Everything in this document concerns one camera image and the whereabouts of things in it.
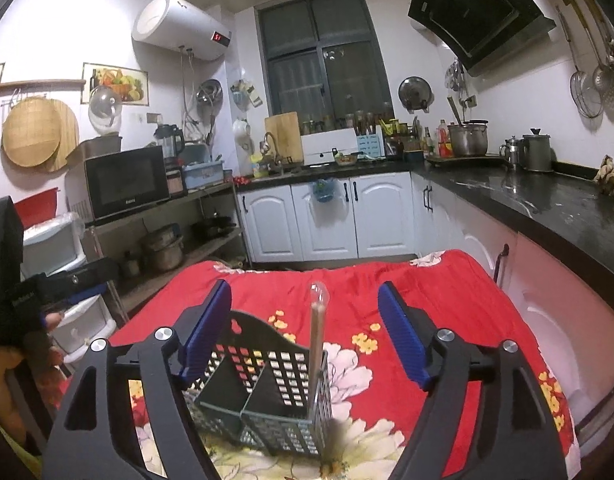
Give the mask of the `left hand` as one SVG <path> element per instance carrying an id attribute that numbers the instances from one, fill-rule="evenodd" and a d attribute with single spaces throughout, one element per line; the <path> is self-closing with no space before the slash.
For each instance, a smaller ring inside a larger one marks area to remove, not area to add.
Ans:
<path id="1" fill-rule="evenodd" d="M 0 320 L 0 429 L 24 448 L 43 452 L 51 431 L 48 406 L 60 398 L 60 352 L 40 336 L 28 350 L 7 346 Z"/>

